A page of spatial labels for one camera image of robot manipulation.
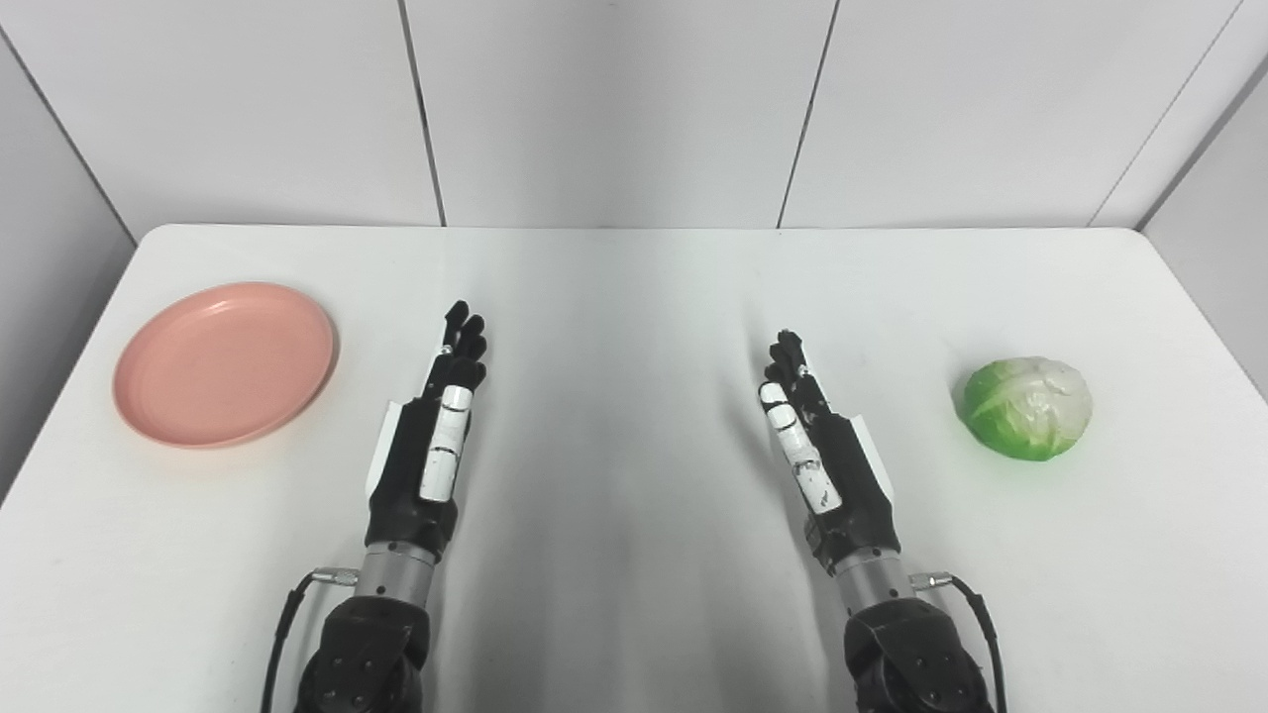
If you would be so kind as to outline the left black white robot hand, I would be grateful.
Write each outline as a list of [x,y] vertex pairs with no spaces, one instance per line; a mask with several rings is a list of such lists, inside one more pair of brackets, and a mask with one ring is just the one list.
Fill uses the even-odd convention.
[[389,439],[369,478],[366,546],[412,546],[443,559],[456,533],[454,491],[473,398],[487,376],[484,351],[483,316],[456,301],[420,395],[394,403],[385,417]]

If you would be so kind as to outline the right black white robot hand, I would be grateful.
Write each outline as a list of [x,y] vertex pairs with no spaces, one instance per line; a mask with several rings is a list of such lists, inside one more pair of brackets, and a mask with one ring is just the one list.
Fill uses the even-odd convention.
[[891,497],[864,444],[862,422],[836,412],[798,332],[780,330],[758,401],[809,511],[812,556],[836,573],[852,556],[900,551]]

